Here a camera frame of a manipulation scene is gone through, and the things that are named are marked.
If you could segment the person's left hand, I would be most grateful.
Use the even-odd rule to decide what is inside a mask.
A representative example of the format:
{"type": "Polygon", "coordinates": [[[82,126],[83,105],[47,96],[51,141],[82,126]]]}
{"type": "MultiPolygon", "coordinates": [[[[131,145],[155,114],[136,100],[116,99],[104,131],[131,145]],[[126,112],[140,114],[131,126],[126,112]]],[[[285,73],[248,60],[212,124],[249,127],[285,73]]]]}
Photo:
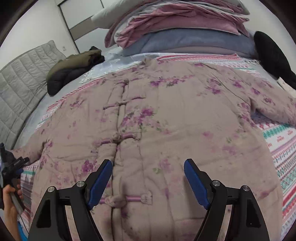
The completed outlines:
{"type": "Polygon", "coordinates": [[[6,187],[3,189],[4,223],[12,237],[15,240],[21,241],[17,221],[18,212],[11,199],[11,193],[14,194],[15,191],[16,189],[11,185],[6,185],[6,187]]]}

